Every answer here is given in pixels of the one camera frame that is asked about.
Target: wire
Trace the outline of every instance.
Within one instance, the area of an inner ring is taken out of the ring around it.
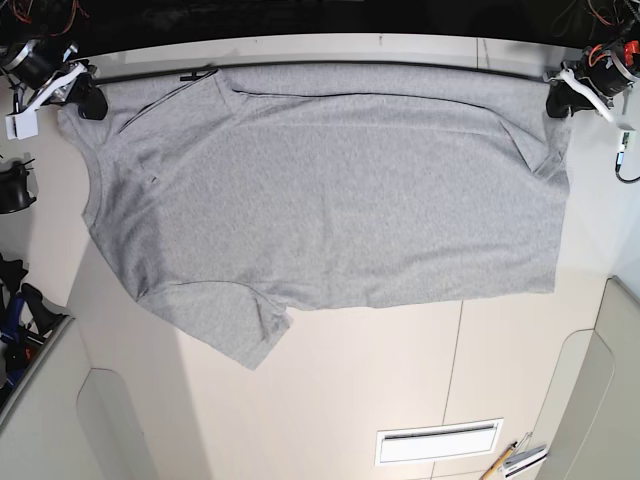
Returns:
[[[9,74],[6,72],[4,68],[0,68],[0,73],[2,73],[2,76],[7,79],[7,82],[9,82],[9,85],[10,85],[9,88],[14,89],[18,86],[17,83],[11,80],[11,77],[9,76]]]
[[[11,13],[13,13],[14,17],[16,17],[22,23],[31,24],[33,22],[31,18],[31,8],[33,6],[34,0],[5,0],[5,3],[6,2],[9,3],[9,8],[11,9]],[[87,12],[85,12],[84,9],[80,6],[80,1],[71,0],[71,10],[69,12],[69,18],[64,28],[60,32],[50,33],[48,35],[51,37],[57,37],[67,33],[73,25],[73,22],[76,18],[77,11],[80,11],[80,13],[85,18],[89,18],[89,15],[87,14]]]
[[[613,0],[613,13],[616,16],[616,24],[622,25],[622,20],[620,20],[620,14],[618,13],[618,7],[616,7],[616,0]]]
[[[563,37],[567,31],[569,30],[569,27],[571,27],[571,23],[574,20],[574,17],[577,15],[577,12],[572,12],[571,10],[573,9],[573,7],[575,6],[576,2],[578,0],[572,0],[571,3],[569,4],[569,6],[567,8],[565,8],[556,18],[553,22],[551,22],[551,26],[549,27],[549,31],[551,33],[551,36],[553,37]],[[564,23],[564,27],[562,28],[562,30],[560,30],[559,32],[556,31],[556,27],[558,25],[558,23],[560,22],[560,20],[567,15],[568,13],[571,13],[571,15],[569,15],[567,17],[567,21]]]
[[[607,53],[602,53],[598,57],[596,57],[595,60],[593,60],[593,54],[596,53],[598,50],[602,50],[602,44],[601,43],[599,43],[598,45],[593,47],[591,49],[591,52],[589,52],[588,62],[589,62],[589,66],[590,67],[593,67],[596,63],[598,63],[600,60],[602,60],[604,57],[607,56]]]
[[[630,179],[630,180],[628,180],[628,179],[626,179],[626,178],[622,178],[622,177],[620,176],[620,172],[616,172],[616,178],[617,178],[618,180],[620,180],[622,183],[625,183],[625,184],[627,184],[627,185],[630,185],[630,184],[632,184],[632,183],[636,183],[636,182],[640,181],[640,177],[632,178],[632,179]]]
[[[620,167],[622,167],[622,165],[619,165],[618,160],[616,159],[616,178],[620,180],[622,183],[626,185],[631,185],[632,183],[636,183],[640,181],[640,175],[637,176],[636,178],[630,178],[630,179],[622,178],[620,176]]]
[[[524,434],[524,437],[522,437],[522,440],[520,440],[518,443],[516,443],[513,452],[511,452],[511,455],[509,456],[513,456],[513,455],[517,455],[518,454],[518,450],[520,450],[522,448],[522,445],[524,445],[524,442],[526,442],[527,440],[530,440],[531,437],[533,436],[533,432],[527,432]]]
[[[633,5],[631,5],[631,1],[630,0],[622,0],[622,1],[627,6],[627,8],[629,10],[631,10],[631,13],[633,13],[633,16],[635,17],[636,21],[640,22],[640,13],[638,13],[638,9],[637,8],[633,8]]]
[[[604,18],[602,15],[600,15],[598,13],[598,11],[595,8],[593,8],[593,4],[591,3],[591,0],[587,0],[587,4],[589,5],[589,8],[591,9],[591,13],[593,13],[593,16],[596,17],[598,20],[600,20],[600,23],[602,23],[603,25],[605,25],[607,27],[615,26],[615,23],[610,22],[609,20]]]

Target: vent grille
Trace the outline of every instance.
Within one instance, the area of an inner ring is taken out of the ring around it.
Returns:
[[[378,432],[376,465],[452,460],[493,453],[503,419]]]

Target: t-shirt sleeve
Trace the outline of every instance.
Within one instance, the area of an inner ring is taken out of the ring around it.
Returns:
[[[290,324],[284,306],[231,282],[174,285],[148,293],[138,303],[252,370]]]

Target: gray t-shirt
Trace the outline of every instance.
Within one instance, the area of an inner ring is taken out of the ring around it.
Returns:
[[[109,85],[61,110],[91,235],[144,308],[255,368],[300,309],[553,289],[569,186],[548,87],[400,65]]]

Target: black background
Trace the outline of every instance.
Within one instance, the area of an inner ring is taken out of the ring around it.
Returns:
[[[74,0],[33,0],[33,23],[1,12],[0,41],[64,29]],[[66,37],[82,56],[221,38],[300,33],[413,33],[583,48],[615,38],[587,0],[79,0]],[[612,0],[591,0],[605,15]],[[620,17],[630,18],[621,0]]]

